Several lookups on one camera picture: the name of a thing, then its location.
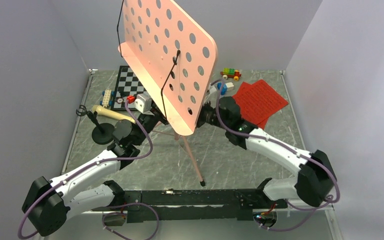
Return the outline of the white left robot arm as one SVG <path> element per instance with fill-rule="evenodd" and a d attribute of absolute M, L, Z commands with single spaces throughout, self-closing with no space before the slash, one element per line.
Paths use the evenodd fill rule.
<path fill-rule="evenodd" d="M 49 236 L 85 211 L 98 207 L 117 210 L 123 205 L 125 192 L 114 181 L 91 190 L 87 187 L 149 156 L 153 147 L 150 132 L 158 123 L 168 123 L 158 110 L 132 119 L 119 120 L 115 125 L 98 123 L 92 138 L 97 144 L 107 145 L 106 149 L 74 170 L 50 180 L 41 176 L 32 182 L 21 207 L 24 215 L 17 230 L 20 240 L 37 234 Z"/>

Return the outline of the pink music stand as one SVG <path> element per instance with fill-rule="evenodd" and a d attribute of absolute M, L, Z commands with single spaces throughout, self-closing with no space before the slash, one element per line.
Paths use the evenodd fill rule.
<path fill-rule="evenodd" d="M 126 0 L 119 52 L 173 130 L 195 132 L 218 59 L 214 38 L 173 0 Z"/>

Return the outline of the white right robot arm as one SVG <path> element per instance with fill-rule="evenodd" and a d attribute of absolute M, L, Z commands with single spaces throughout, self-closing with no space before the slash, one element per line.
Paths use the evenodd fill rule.
<path fill-rule="evenodd" d="M 264 155 L 292 173 L 290 178 L 267 178 L 258 186 L 255 199 L 260 207 L 289 199 L 300 199 L 312 208 L 338 201 L 337 177 L 325 152 L 299 149 L 269 135 L 241 116 L 232 97 L 220 98 L 215 107 L 205 103 L 196 126 L 204 124 L 223 129 L 232 145 Z"/>

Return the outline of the red sheet music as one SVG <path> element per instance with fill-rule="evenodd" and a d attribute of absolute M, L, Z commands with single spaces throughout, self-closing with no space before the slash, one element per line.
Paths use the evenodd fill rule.
<path fill-rule="evenodd" d="M 255 83 L 243 82 L 233 98 L 240 107 L 241 116 L 253 124 L 270 118 L 288 105 L 288 101 L 263 79 Z"/>
<path fill-rule="evenodd" d="M 256 125 L 261 128 L 261 129 L 265 129 L 265 126 L 266 124 L 268 123 L 268 120 L 269 120 L 269 117 L 267 117 L 266 119 L 260 121 L 259 123 L 256 123 Z"/>

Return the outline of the black microphone stand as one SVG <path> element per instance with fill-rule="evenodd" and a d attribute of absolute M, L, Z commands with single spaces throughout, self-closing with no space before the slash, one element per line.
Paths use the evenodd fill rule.
<path fill-rule="evenodd" d="M 110 123 L 99 123 L 96 111 L 87 110 L 84 105 L 79 105 L 75 111 L 79 117 L 87 116 L 95 125 L 91 133 L 92 140 L 98 145 L 106 145 L 113 141 L 113 131 L 115 127 Z"/>

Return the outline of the gold microphone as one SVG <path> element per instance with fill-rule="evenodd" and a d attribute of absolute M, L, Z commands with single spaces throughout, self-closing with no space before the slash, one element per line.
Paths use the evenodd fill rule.
<path fill-rule="evenodd" d="M 118 120 L 118 121 L 128 120 L 132 123 L 135 123 L 135 120 L 131 116 L 107 109 L 101 105 L 94 105 L 90 111 L 92 113 L 97 113 L 97 115 L 108 117 L 114 120 Z"/>

